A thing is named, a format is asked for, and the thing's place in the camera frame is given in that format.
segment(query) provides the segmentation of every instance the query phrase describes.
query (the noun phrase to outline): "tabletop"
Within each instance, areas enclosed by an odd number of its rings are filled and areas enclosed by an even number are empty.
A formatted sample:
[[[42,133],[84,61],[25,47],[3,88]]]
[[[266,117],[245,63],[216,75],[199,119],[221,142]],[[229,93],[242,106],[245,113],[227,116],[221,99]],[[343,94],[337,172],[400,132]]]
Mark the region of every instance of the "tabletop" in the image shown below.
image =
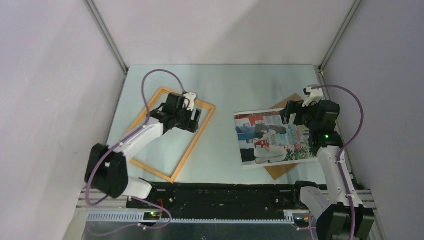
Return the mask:
[[[265,110],[293,94],[304,96],[303,88],[318,84],[312,65],[132,65],[119,99],[107,143],[116,144],[145,108],[142,79],[149,71],[165,69],[176,74],[186,91],[195,92],[204,102],[216,106],[216,112],[178,175],[180,183],[215,184],[294,184],[298,180],[325,184],[323,170],[315,162],[301,163],[277,180],[264,167],[242,167],[234,113]],[[164,72],[151,74],[144,86],[150,100],[161,88],[181,88],[173,76]],[[172,172],[193,135],[180,129],[171,130],[136,155],[152,167]],[[128,174],[148,181],[163,182],[133,164]]]

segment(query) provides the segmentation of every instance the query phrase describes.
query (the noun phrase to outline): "gray wall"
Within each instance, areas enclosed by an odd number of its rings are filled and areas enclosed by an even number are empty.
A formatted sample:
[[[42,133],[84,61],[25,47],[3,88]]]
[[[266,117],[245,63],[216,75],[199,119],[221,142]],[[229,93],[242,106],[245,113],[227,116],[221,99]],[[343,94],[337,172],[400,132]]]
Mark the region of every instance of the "gray wall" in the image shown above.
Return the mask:
[[[354,0],[95,2],[130,65],[318,65]]]
[[[424,1],[364,1],[324,74],[364,106],[362,132],[348,151],[388,238],[422,239]],[[341,129],[349,139],[359,109],[346,93],[330,94],[341,105]]]
[[[123,74],[82,0],[0,2],[1,239],[59,240]]]

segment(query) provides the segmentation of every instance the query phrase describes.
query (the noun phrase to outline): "photo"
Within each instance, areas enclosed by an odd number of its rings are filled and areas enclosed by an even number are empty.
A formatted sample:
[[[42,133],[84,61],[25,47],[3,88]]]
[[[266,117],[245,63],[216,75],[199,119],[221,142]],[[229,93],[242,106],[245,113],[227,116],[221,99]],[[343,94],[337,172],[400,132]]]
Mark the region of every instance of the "photo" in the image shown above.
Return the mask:
[[[283,124],[282,109],[234,114],[243,166],[267,167],[317,160],[310,153],[309,129],[293,124],[295,114],[290,116],[288,124]]]

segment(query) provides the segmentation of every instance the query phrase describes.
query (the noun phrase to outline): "wooden frame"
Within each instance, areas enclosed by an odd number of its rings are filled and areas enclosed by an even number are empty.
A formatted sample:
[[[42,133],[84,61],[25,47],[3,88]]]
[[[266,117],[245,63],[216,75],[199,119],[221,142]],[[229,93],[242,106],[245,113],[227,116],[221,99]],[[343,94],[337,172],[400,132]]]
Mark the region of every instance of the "wooden frame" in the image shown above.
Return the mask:
[[[161,96],[163,94],[170,94],[170,93],[180,93],[174,90],[171,90],[169,88],[166,87],[162,87],[160,88],[153,96],[153,98],[150,100],[150,102],[148,103],[148,106],[150,109],[152,109],[152,107],[158,102],[158,100],[161,98]],[[165,173],[156,170],[155,168],[148,166],[140,161],[138,161],[137,159],[133,158],[130,163],[136,165],[137,167],[140,167],[170,183],[174,183],[175,180],[177,179],[178,175],[180,174],[181,170],[184,167],[184,164],[186,164],[187,160],[189,159],[190,154],[192,153],[193,149],[195,148],[199,138],[201,137],[201,135],[203,134],[206,126],[208,125],[209,121],[212,118],[212,115],[214,115],[214,112],[216,110],[216,107],[214,105],[211,105],[209,103],[206,103],[204,101],[200,101],[200,100],[196,100],[195,104],[199,107],[202,107],[204,109],[209,110],[209,113],[206,117],[206,119],[204,120],[203,124],[200,126],[199,130],[197,131],[196,136],[194,136],[193,141],[191,142],[190,146],[188,146],[187,151],[185,151],[184,155],[182,156],[181,160],[179,161],[179,164],[176,166],[175,171],[171,174],[171,176],[166,175]],[[135,120],[135,122],[131,125],[131,127],[129,128],[128,132],[132,131],[134,128],[136,128],[138,125],[140,125],[143,120],[146,118],[147,116],[147,109],[145,108],[140,115],[138,115],[137,119]]]

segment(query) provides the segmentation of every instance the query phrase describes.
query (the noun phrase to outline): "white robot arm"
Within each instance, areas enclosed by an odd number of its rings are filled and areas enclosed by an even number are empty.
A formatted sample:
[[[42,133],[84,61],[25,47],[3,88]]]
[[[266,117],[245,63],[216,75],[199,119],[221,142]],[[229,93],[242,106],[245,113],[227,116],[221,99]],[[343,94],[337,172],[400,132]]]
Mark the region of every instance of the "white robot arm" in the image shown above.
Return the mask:
[[[354,188],[345,162],[345,153],[338,156],[343,147],[340,135],[335,132],[340,106],[332,101],[322,100],[324,94],[320,88],[309,86],[304,89],[304,93],[308,95],[307,100],[289,101],[280,115],[283,122],[288,122],[290,115],[296,114],[294,124],[309,128],[309,147],[324,172],[329,200],[322,195],[319,188],[313,186],[314,183],[300,189],[299,199],[317,219],[318,239],[349,239],[353,222],[354,236],[366,239],[375,217],[372,209],[364,207]]]
[[[148,124],[136,127],[127,134],[131,136],[120,141],[119,147],[105,159],[94,175],[92,186],[112,198],[132,196],[140,199],[148,197],[152,186],[147,181],[128,175],[128,163],[150,142],[164,135],[174,127],[195,133],[199,128],[201,110],[197,109],[192,119],[197,95],[185,92],[183,95],[170,93],[165,103],[150,112]],[[85,181],[88,182],[100,158],[109,147],[96,144],[90,153]]]

